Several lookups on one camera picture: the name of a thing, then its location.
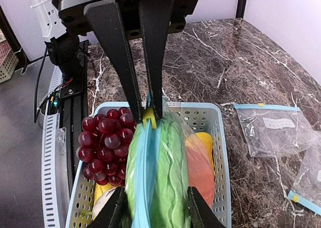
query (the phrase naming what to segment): blue plastic basket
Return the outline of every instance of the blue plastic basket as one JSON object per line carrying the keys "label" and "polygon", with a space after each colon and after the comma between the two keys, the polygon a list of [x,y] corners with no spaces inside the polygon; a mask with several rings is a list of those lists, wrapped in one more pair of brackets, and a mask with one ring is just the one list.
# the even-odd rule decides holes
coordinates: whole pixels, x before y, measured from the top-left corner
{"label": "blue plastic basket", "polygon": [[[202,102],[168,102],[173,111],[194,130],[206,132],[213,138],[213,158],[215,165],[215,197],[212,211],[218,220],[227,228],[232,227],[232,208],[230,175],[225,144],[223,120],[220,109],[212,103]],[[112,108],[127,106],[127,102],[105,102],[95,111],[106,114]],[[95,181],[87,180],[82,175],[83,162],[79,162],[76,178],[70,198],[66,228],[87,227],[91,216],[79,217],[93,207]]]}

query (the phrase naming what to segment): yellow zipper slider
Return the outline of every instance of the yellow zipper slider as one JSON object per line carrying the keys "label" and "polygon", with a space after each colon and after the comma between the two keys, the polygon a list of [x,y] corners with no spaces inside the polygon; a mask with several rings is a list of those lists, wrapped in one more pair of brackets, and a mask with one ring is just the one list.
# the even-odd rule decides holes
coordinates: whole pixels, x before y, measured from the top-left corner
{"label": "yellow zipper slider", "polygon": [[147,126],[148,119],[150,119],[150,121],[151,121],[152,129],[156,129],[157,122],[156,122],[156,118],[155,118],[154,111],[152,110],[152,108],[147,108],[142,111],[142,123],[144,124],[145,129]]}

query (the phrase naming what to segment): blue zipper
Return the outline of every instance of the blue zipper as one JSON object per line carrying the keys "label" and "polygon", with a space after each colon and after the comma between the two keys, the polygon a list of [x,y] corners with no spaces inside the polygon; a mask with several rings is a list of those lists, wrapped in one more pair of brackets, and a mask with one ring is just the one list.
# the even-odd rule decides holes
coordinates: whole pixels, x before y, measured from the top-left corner
{"label": "blue zipper", "polygon": [[269,109],[269,110],[279,110],[279,111],[301,111],[299,107],[293,106],[282,106],[282,105],[264,105],[259,106],[258,104],[234,104],[236,110],[241,109]]}
{"label": "blue zipper", "polygon": [[[150,94],[146,105],[150,106]],[[147,120],[146,129],[141,127],[134,171],[135,213],[132,228],[151,227],[149,213],[156,184],[161,134],[162,126],[159,122],[156,130],[152,129],[150,120]]]}

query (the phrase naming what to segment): grape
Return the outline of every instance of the grape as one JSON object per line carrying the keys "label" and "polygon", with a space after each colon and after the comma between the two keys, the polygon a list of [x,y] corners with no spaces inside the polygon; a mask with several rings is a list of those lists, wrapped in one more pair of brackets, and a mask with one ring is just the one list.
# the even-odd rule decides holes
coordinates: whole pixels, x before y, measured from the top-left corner
{"label": "grape", "polygon": [[126,177],[126,165],[122,164],[121,166],[119,166],[117,175],[118,175],[119,178],[125,179],[125,177]]}
{"label": "grape", "polygon": [[91,117],[84,118],[81,122],[81,126],[82,126],[83,131],[89,131],[91,133],[96,131],[96,127],[97,127],[95,119],[93,119]]}
{"label": "grape", "polygon": [[117,164],[107,164],[106,165],[106,174],[107,175],[115,175],[118,170],[118,165]]}
{"label": "grape", "polygon": [[129,128],[132,132],[133,132],[133,134],[136,132],[136,129],[137,129],[137,123],[134,123],[132,126],[130,126],[130,128]]}
{"label": "grape", "polygon": [[127,164],[127,158],[120,158],[117,162],[119,164]]}
{"label": "grape", "polygon": [[106,114],[108,119],[119,119],[120,114],[116,109],[111,109],[108,111],[108,113]]}
{"label": "grape", "polygon": [[121,122],[119,120],[113,119],[112,123],[114,124],[114,132],[115,133],[122,130]]}
{"label": "grape", "polygon": [[129,145],[134,134],[130,129],[123,129],[118,133],[120,140],[123,144]]}
{"label": "grape", "polygon": [[131,111],[126,108],[126,107],[121,107],[119,110],[118,110],[119,114],[120,115],[123,115],[124,113],[128,113],[128,114],[131,114]]}
{"label": "grape", "polygon": [[132,115],[125,113],[122,116],[120,116],[119,118],[121,124],[123,125],[123,127],[125,128],[129,128],[133,125],[134,123],[134,118],[132,117]]}
{"label": "grape", "polygon": [[75,154],[76,154],[76,157],[77,157],[77,158],[79,158],[79,155],[78,155],[78,154],[79,154],[79,150],[80,150],[80,149],[81,149],[81,146],[80,146],[80,147],[78,147],[78,149],[76,149]]}
{"label": "grape", "polygon": [[95,116],[96,125],[98,126],[98,124],[104,119],[107,119],[107,117],[104,114],[97,114]]}
{"label": "grape", "polygon": [[120,138],[116,134],[106,135],[105,145],[110,149],[115,149],[120,145]]}
{"label": "grape", "polygon": [[109,178],[108,178],[108,176],[106,176],[106,178],[105,178],[104,180],[102,180],[102,181],[97,181],[97,184],[99,184],[99,185],[106,185],[106,184],[108,184],[108,182],[109,182]]}
{"label": "grape", "polygon": [[104,164],[99,159],[93,159],[90,161],[88,167],[92,174],[99,174],[104,170]]}
{"label": "grape", "polygon": [[120,185],[122,182],[122,179],[120,179],[118,176],[110,176],[109,177],[109,183],[112,185],[112,186],[118,186]]}
{"label": "grape", "polygon": [[95,181],[103,181],[107,178],[107,174],[105,172],[101,172],[99,174],[93,174]]}
{"label": "grape", "polygon": [[114,155],[113,153],[113,157],[112,160],[109,162],[110,164],[117,164],[119,163],[119,158],[117,156]]}
{"label": "grape", "polygon": [[99,144],[96,143],[95,145],[92,145],[89,147],[93,152],[97,152],[99,149]]}
{"label": "grape", "polygon": [[102,147],[101,149],[99,149],[99,151],[97,152],[97,157],[99,158],[100,161],[108,163],[110,162],[113,157],[114,154],[113,152],[108,149],[107,147]]}
{"label": "grape", "polygon": [[78,136],[78,142],[82,146],[94,146],[96,143],[95,139],[93,134],[88,131],[84,131]]}
{"label": "grape", "polygon": [[114,154],[118,158],[126,158],[128,156],[128,146],[127,145],[120,145],[119,147],[114,149]]}
{"label": "grape", "polygon": [[78,152],[78,157],[81,161],[89,163],[95,158],[94,152],[88,147],[81,147]]}
{"label": "grape", "polygon": [[82,174],[85,176],[86,179],[94,179],[93,174],[90,172],[87,166],[83,169]]}
{"label": "grape", "polygon": [[114,124],[110,119],[102,120],[98,124],[98,130],[102,134],[112,134],[114,132]]}

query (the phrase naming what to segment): gray floor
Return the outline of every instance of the gray floor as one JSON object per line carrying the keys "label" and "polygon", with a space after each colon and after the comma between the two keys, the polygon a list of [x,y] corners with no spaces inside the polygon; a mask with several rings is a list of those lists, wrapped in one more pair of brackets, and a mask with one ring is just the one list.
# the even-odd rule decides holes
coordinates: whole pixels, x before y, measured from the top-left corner
{"label": "gray floor", "polygon": [[[0,227],[44,227],[41,199],[42,117],[33,123],[40,61],[0,83]],[[47,94],[54,66],[46,60],[38,101]]]}

